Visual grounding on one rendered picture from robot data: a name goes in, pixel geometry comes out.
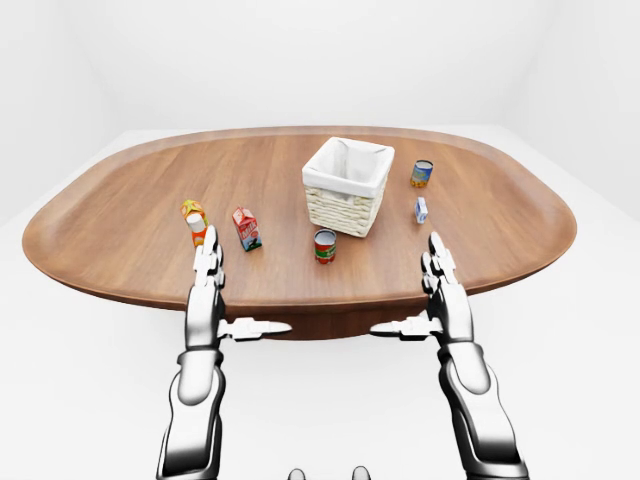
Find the orange juice carton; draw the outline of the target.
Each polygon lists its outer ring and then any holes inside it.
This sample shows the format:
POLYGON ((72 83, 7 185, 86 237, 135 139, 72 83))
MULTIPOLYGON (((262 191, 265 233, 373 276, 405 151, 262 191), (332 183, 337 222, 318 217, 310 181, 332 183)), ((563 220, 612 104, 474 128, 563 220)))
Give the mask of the orange juice carton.
POLYGON ((202 217, 205 226, 209 225, 206 213, 201 204, 196 200, 187 199, 180 206, 180 211, 184 219, 191 214, 198 214, 202 217))

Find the orange bottle with white cap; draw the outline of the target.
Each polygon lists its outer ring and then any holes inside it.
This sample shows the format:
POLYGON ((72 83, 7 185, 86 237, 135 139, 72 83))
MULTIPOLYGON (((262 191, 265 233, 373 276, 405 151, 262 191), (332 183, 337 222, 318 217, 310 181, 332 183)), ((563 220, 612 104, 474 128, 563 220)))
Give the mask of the orange bottle with white cap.
POLYGON ((200 213, 191 213, 185 217, 191 230, 192 241, 195 247, 203 245, 205 241, 207 222, 200 213))

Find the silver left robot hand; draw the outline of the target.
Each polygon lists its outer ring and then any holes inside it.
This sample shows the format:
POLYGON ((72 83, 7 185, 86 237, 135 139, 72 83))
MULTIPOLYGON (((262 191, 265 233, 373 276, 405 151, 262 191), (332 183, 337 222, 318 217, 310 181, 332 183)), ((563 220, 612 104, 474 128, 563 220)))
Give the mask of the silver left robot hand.
POLYGON ((284 322, 259 321, 252 317, 237 317, 233 322, 225 319, 225 304, 221 294, 226 280, 223 259, 217 230, 209 225, 204 244, 196 248, 194 258, 196 275, 186 310, 186 348, 215 347, 223 337, 235 341, 257 340, 263 335, 291 331, 292 326, 284 322))

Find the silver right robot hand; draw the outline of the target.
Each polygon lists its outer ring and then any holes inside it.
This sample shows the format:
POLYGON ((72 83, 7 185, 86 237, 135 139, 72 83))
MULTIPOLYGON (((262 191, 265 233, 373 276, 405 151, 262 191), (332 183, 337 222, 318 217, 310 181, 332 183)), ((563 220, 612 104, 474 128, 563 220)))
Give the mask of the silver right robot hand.
POLYGON ((472 313, 465 288, 456 278, 453 256, 437 232, 429 235, 428 247, 421 257, 422 287, 429 296, 426 309, 402 321, 376 324, 370 333, 402 340, 436 336, 444 343, 473 341, 472 313))

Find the red milk carton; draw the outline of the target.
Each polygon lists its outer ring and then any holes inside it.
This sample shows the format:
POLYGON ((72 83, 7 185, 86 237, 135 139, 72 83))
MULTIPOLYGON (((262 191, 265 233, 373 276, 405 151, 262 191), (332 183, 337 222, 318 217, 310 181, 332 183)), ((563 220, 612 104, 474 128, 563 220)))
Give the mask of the red milk carton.
POLYGON ((254 215, 244 207, 238 207, 232 214, 232 219, 245 251, 262 246, 262 240, 254 215))

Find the red tomato tin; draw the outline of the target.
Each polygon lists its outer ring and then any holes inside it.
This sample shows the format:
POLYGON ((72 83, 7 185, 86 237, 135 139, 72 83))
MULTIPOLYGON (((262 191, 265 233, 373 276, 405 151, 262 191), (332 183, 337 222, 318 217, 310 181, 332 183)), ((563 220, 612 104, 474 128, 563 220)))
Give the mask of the red tomato tin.
POLYGON ((329 264, 336 254, 336 233, 330 229, 320 229, 314 234, 314 251, 316 261, 329 264))

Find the blue and yellow tin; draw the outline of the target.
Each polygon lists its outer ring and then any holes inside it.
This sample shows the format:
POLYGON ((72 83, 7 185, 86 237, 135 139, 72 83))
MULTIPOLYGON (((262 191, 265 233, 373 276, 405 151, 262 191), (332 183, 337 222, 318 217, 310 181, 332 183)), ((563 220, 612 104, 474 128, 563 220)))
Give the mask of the blue and yellow tin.
POLYGON ((414 187, 425 187, 433 171, 433 163, 428 160, 418 160, 415 162, 410 178, 410 183, 414 187))

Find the white wicker basket with liner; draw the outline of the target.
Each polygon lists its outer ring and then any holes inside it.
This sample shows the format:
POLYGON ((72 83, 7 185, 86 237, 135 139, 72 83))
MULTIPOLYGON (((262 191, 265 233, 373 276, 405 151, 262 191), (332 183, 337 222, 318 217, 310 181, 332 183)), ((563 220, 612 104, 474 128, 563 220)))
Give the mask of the white wicker basket with liner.
POLYGON ((380 208, 395 149, 332 137, 302 168, 310 221, 364 237, 380 208))

